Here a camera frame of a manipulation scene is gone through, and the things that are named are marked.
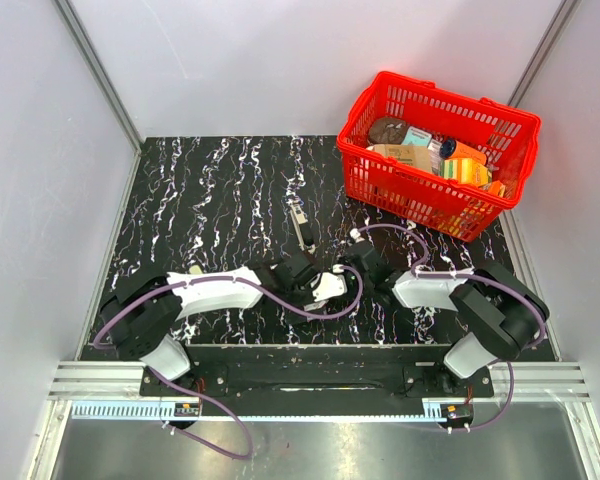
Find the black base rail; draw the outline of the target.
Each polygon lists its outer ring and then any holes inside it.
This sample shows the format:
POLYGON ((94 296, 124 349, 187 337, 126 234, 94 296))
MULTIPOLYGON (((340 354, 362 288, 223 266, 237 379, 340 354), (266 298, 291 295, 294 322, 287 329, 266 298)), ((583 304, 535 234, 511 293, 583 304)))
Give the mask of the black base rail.
POLYGON ((492 397, 489 370, 457 380, 443 366, 448 350, 447 345, 187 345, 191 370, 175 383, 220 398, 327 391, 492 397))

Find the red shopping basket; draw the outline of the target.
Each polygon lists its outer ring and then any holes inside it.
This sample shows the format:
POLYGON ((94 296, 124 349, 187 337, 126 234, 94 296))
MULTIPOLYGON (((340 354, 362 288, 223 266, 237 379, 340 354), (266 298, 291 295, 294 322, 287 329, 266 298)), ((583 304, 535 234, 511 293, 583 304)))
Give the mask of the red shopping basket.
POLYGON ((538 116, 487 98, 471 99, 434 83, 383 71, 351 108, 337 137, 349 197, 462 241, 476 239, 520 201, 538 153, 538 116), (402 119, 432 134, 432 173, 367 150, 379 118, 402 119), (487 185, 459 184, 441 176, 441 143, 453 138, 451 158, 472 158, 492 173, 487 185))

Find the orange green carton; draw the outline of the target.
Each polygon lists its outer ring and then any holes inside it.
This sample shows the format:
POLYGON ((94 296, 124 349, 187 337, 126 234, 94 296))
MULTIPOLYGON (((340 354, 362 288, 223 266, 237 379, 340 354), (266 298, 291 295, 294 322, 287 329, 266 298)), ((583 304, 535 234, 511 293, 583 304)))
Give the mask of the orange green carton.
POLYGON ((491 171, 472 158, 447 159, 442 164, 441 176, 459 184, 482 187, 492 180, 491 171))

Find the brown round package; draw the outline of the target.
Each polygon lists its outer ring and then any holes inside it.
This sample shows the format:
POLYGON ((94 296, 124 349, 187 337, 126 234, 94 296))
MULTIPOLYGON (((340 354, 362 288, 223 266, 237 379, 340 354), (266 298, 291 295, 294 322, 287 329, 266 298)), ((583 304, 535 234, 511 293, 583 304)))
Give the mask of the brown round package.
POLYGON ((402 119, 390 116, 381 117, 369 129, 368 144, 401 144, 406 137, 408 128, 409 123, 402 119))

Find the teal small box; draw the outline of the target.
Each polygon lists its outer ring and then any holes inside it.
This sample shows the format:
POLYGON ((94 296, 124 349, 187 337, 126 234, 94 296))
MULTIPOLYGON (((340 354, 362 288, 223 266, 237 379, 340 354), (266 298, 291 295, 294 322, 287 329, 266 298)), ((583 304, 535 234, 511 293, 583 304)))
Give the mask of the teal small box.
POLYGON ((432 138, 433 136, 431 133, 414 126, 410 126, 406 131, 402 145, 421 146, 427 148, 432 138))

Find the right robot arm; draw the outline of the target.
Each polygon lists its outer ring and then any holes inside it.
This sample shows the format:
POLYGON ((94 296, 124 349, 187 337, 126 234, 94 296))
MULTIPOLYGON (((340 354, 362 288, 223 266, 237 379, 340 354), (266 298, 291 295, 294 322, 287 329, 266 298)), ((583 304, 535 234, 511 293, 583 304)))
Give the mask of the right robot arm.
POLYGON ((454 311, 469 332, 443 357, 434 375, 448 396, 466 389, 471 376, 495 361, 514 361, 542 342, 550 311, 524 283, 495 261, 477 269, 415 273, 392 268, 366 240, 350 246, 341 262, 357 270, 372 294, 408 309, 454 311))

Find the white stapler base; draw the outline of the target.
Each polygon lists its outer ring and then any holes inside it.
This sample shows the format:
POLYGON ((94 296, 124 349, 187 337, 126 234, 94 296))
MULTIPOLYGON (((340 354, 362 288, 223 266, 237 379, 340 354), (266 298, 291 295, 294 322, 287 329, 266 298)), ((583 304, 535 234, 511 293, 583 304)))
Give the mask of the white stapler base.
POLYGON ((290 202, 289 213, 300 249, 313 254, 316 250, 316 244, 309 220, 302 209, 301 204, 298 202, 290 202))

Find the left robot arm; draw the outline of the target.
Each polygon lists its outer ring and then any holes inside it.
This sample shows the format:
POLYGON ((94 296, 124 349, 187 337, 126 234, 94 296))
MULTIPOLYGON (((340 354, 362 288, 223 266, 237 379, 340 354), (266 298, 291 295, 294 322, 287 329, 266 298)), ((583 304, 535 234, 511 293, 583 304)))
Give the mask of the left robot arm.
POLYGON ((94 344, 108 340, 119 360, 143 362, 162 375, 162 384, 173 394, 186 395, 194 389, 197 373, 183 345, 170 334, 172 324, 194 314, 260 303, 264 294, 241 278, 303 311, 323 306, 314 293, 321 274, 308 253, 208 274, 163 273, 151 263, 103 300, 99 315, 105 332, 94 344))

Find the blue cap bottle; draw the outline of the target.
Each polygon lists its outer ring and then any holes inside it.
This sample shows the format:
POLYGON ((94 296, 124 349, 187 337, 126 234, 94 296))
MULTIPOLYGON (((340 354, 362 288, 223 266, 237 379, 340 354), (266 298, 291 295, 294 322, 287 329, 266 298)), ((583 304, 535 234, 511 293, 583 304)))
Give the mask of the blue cap bottle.
POLYGON ((440 145, 439 156, 442 159, 449 159, 452 157, 457 147, 458 142, 455 139, 447 138, 440 145))

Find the cardboard box in basket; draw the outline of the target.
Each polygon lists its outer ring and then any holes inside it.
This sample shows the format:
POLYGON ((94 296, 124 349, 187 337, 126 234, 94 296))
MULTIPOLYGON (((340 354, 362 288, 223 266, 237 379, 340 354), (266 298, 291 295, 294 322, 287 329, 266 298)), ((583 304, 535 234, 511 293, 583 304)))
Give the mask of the cardboard box in basket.
POLYGON ((367 147, 368 151, 379 153, 385 158, 394 158, 397 162, 432 173, 432 161, 427 147, 394 144, 376 144, 367 147))

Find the aluminium frame rail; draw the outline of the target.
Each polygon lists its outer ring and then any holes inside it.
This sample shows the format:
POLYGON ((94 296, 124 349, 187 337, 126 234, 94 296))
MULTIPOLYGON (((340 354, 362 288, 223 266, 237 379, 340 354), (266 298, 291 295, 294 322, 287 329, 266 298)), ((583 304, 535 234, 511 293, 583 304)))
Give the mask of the aluminium frame rail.
POLYGON ((467 403, 587 403, 590 396, 574 363, 522 362, 491 366, 475 385, 458 396, 426 393, 413 378, 404 395, 372 386, 241 387, 221 386, 221 394, 203 399, 162 384, 137 363, 63 362, 49 399, 68 401, 80 419, 162 422, 326 422, 438 423, 444 409, 467 403))

